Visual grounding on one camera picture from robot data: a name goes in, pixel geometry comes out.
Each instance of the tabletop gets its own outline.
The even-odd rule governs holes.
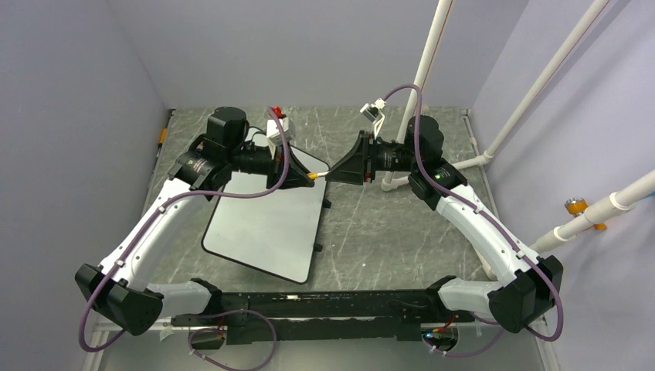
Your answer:
[[[251,125],[266,127],[264,107],[241,107]],[[370,122],[359,107],[284,107],[296,124],[292,145],[333,165],[355,143]],[[173,111],[168,136],[154,171],[148,205],[156,198],[166,173],[192,140],[204,132],[214,107]],[[381,136],[395,138],[404,107],[386,107]],[[470,133],[457,107],[424,107],[439,122],[445,141],[443,157],[450,162],[475,156]],[[481,167],[463,171],[481,200],[489,194]],[[427,288],[443,276],[485,281],[470,243],[450,222],[414,196],[409,187],[383,192],[378,181],[361,185],[329,183],[330,209],[323,209],[310,278],[295,284],[206,253],[200,246],[216,201],[188,221],[162,258],[154,283],[179,283],[200,277],[223,291],[336,291]]]

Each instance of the white pipe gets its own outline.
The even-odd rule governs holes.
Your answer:
[[[421,61],[419,62],[419,69],[416,71],[416,76],[414,77],[414,84],[423,90],[426,85],[428,78],[428,73],[432,67],[434,58],[436,56],[436,51],[439,49],[439,44],[441,40],[441,35],[443,34],[443,29],[446,28],[446,20],[448,19],[448,14],[452,8],[453,0],[439,0],[439,4],[436,6],[436,11],[434,13],[434,18],[432,20],[432,25],[430,26],[430,31],[428,33],[428,39],[426,41],[425,47],[423,47],[423,54],[421,55]],[[409,94],[409,100],[405,106],[405,113],[402,116],[402,121],[400,121],[400,129],[398,130],[398,135],[396,136],[396,141],[403,143],[405,141],[405,133],[407,132],[407,124],[409,119],[414,115],[414,110],[416,109],[416,92],[412,90]],[[382,180],[382,190],[390,191],[396,189],[399,186],[407,184],[407,178],[400,179],[395,181],[393,179],[393,172],[386,172],[385,178]]]
[[[604,223],[614,216],[627,213],[637,201],[653,192],[655,192],[655,170],[626,188],[594,203],[582,215],[570,222],[557,226],[539,237],[530,248],[540,254],[553,250],[594,224]]]
[[[482,155],[477,156],[471,160],[466,160],[464,162],[457,162],[453,164],[455,168],[462,169],[470,166],[476,165],[486,165],[496,154],[496,150],[501,146],[503,140],[510,133],[512,128],[516,123],[521,119],[525,111],[530,107],[530,104],[535,100],[535,98],[541,93],[548,81],[553,77],[557,69],[561,66],[564,59],[571,53],[575,45],[580,41],[582,36],[585,35],[585,32],[591,24],[598,18],[598,15],[605,8],[609,0],[595,0],[591,6],[587,9],[582,18],[578,21],[578,24],[575,25],[571,33],[568,34],[562,45],[559,47],[555,55],[552,57],[551,61],[548,62],[548,65],[541,72],[535,83],[532,84],[528,93],[525,94],[523,100],[518,104],[514,113],[507,119],[507,122],[502,127],[501,132],[496,135],[494,141],[491,142],[489,148],[483,152]]]

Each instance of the marble surface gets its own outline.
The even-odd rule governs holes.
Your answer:
[[[263,107],[242,107],[251,125],[264,128]],[[387,107],[384,139],[395,137],[403,107]],[[177,156],[205,130],[213,107],[174,111],[168,137],[155,169],[151,203]],[[292,144],[333,165],[355,143],[360,129],[370,123],[359,107],[284,107],[296,124]],[[434,117],[446,140],[443,154],[451,162],[474,157],[467,128],[457,107],[424,107]],[[489,205],[481,168],[464,171],[482,201]],[[224,291],[328,291],[426,288],[454,274],[485,281],[480,261],[470,243],[448,221],[417,199],[409,187],[383,192],[372,184],[330,183],[317,242],[324,246],[314,255],[310,279],[294,284],[207,254],[200,246],[214,202],[188,221],[155,272],[154,283],[186,282],[203,278]]]

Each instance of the red object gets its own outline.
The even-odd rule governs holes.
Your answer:
[[[273,106],[273,112],[275,112],[277,118],[282,118],[282,108],[280,106]]]

